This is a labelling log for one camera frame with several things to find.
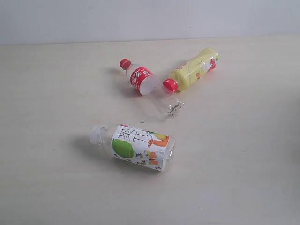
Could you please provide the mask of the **clear red-label cola bottle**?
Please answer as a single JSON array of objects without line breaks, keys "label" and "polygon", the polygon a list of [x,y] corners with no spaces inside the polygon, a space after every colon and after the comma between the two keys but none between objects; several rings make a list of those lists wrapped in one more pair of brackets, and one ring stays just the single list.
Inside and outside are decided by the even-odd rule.
[{"label": "clear red-label cola bottle", "polygon": [[184,103],[177,97],[177,83],[172,79],[161,81],[147,67],[123,58],[120,67],[125,71],[130,84],[148,99],[165,118],[179,114]]}]

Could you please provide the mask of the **white-label green tea bottle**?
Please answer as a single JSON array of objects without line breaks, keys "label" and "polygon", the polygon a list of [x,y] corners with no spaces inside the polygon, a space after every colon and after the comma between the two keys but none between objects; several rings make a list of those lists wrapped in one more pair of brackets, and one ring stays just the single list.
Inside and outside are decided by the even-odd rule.
[{"label": "white-label green tea bottle", "polygon": [[175,139],[125,124],[95,126],[90,142],[112,157],[163,172],[172,162]]}]

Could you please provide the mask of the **yellow bottle with red cap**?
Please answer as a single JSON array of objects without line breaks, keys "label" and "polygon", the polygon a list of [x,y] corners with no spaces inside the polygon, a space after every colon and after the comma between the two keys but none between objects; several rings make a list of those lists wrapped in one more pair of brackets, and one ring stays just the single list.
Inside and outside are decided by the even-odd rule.
[{"label": "yellow bottle with red cap", "polygon": [[219,54],[215,50],[205,48],[197,56],[173,70],[168,79],[164,80],[163,86],[171,92],[184,91],[209,71],[212,71],[218,60]]}]

